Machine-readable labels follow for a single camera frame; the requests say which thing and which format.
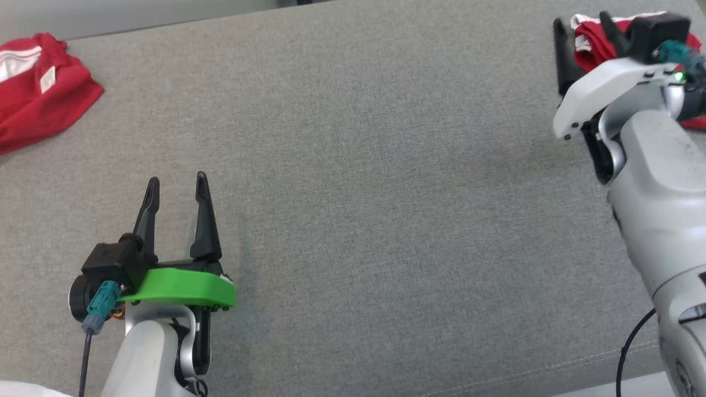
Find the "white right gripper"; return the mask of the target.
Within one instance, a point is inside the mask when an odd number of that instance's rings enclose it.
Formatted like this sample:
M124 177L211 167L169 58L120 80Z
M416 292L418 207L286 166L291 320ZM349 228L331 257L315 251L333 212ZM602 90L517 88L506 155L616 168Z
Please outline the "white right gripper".
M603 127L615 129L643 110L661 110L674 120L682 110L682 83L675 63L642 65L629 56L629 25L624 29L608 11L600 11L603 34L619 60L609 60L580 78L575 61L575 36L561 18L554 20L555 69L558 95L564 96L554 116L556 138L573 136L593 116L604 111Z

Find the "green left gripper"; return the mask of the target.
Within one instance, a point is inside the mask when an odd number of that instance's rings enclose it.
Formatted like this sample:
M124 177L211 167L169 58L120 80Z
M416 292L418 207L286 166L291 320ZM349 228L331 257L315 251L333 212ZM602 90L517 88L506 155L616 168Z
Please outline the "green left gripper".
M159 179L149 179L133 233L143 241L143 256L157 260L154 251L156 214L159 211ZM219 261L222 258L220 238L207 175L196 177L197 222L191 258ZM210 317L212 312L228 310L236 305L236 286L223 273L177 268L149 270L139 291L124 297L125 332L144 321L167 324L177 333L179 364L182 376L205 376L210 369Z

